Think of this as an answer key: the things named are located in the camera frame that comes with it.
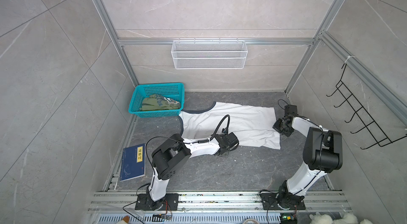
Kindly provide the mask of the white tank top navy trim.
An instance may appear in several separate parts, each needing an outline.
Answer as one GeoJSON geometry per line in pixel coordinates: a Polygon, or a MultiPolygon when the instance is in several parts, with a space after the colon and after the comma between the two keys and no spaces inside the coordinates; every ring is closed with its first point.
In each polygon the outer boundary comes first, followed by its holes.
{"type": "Polygon", "coordinates": [[[273,107],[215,102],[204,111],[182,111],[179,114],[183,125],[182,137],[209,138],[226,115],[231,120],[223,121],[218,133],[229,124],[229,133],[237,136],[241,146],[281,149],[280,134],[272,127],[277,121],[273,107]]]}

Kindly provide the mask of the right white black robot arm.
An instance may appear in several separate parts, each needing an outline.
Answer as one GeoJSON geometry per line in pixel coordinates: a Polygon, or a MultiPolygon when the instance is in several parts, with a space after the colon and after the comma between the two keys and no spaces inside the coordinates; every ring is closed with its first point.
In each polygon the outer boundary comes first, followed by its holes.
{"type": "Polygon", "coordinates": [[[339,170],[343,164],[342,134],[316,125],[299,116],[297,106],[286,105],[285,115],[273,125],[274,130],[289,137],[294,131],[306,137],[303,163],[297,172],[284,181],[277,194],[281,209],[300,208],[307,191],[319,178],[339,170]]]}

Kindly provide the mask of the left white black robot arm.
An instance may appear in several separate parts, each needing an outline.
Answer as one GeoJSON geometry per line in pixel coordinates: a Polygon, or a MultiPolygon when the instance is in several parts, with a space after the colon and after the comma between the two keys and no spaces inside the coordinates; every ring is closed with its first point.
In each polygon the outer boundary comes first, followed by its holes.
{"type": "Polygon", "coordinates": [[[203,139],[186,139],[180,134],[173,134],[163,139],[165,141],[159,147],[146,155],[153,170],[147,194],[153,202],[165,198],[170,178],[178,173],[189,159],[203,155],[228,155],[240,144],[234,133],[215,134],[203,139]]]}

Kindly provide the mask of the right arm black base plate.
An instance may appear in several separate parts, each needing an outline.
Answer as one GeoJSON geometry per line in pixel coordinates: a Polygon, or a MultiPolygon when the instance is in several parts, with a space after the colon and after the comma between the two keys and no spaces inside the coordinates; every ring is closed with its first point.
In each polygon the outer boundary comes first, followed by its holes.
{"type": "Polygon", "coordinates": [[[291,193],[282,194],[261,192],[259,194],[264,210],[305,210],[305,196],[291,193]]]}

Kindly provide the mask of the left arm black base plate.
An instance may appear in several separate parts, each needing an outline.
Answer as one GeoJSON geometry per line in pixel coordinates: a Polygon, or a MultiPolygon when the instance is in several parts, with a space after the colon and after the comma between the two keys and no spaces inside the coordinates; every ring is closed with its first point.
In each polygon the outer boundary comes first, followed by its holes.
{"type": "Polygon", "coordinates": [[[155,211],[155,210],[177,210],[179,204],[179,194],[169,193],[164,198],[153,201],[149,194],[140,194],[136,200],[135,210],[155,211]]]}

